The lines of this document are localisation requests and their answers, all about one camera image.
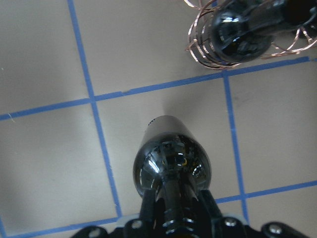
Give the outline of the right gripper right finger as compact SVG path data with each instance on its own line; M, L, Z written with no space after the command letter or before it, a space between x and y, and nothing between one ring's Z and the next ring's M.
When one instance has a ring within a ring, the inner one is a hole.
M200 190L198 198L204 213L210 221L222 218L222 212L208 189Z

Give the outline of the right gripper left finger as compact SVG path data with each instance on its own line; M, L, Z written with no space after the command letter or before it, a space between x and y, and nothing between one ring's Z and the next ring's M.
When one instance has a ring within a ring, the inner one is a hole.
M139 219L146 223L154 223L160 216L160 203L154 190L146 189L142 197Z

